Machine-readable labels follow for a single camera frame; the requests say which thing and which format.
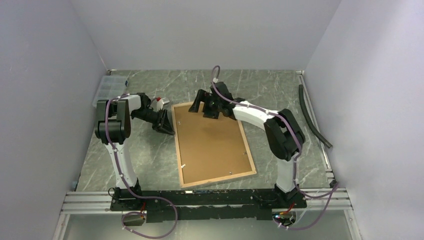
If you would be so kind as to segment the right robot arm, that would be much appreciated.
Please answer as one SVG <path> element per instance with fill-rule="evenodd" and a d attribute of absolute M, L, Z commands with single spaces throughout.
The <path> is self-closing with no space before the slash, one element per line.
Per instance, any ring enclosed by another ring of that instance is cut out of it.
<path fill-rule="evenodd" d="M 202 111 L 203 117 L 209 119 L 223 115 L 264 130 L 268 146 L 278 159 L 275 186 L 279 191 L 275 193 L 275 202 L 282 208 L 293 203 L 297 187 L 295 166 L 302 153 L 305 135 L 290 110 L 269 110 L 244 98 L 234 98 L 226 84 L 219 81 L 210 86 L 210 91 L 199 89 L 188 111 Z"/>

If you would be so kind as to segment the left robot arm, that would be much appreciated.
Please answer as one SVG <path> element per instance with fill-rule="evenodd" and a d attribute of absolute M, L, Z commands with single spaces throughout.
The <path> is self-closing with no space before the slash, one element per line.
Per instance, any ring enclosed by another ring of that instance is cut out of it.
<path fill-rule="evenodd" d="M 106 147 L 115 173 L 114 199 L 123 199 L 130 210 L 143 204 L 140 182 L 134 171 L 126 141 L 132 132 L 132 120 L 150 123 L 158 133 L 175 134 L 168 111 L 164 108 L 170 101 L 157 97 L 151 100 L 145 93 L 122 94 L 96 103 L 95 136 Z"/>

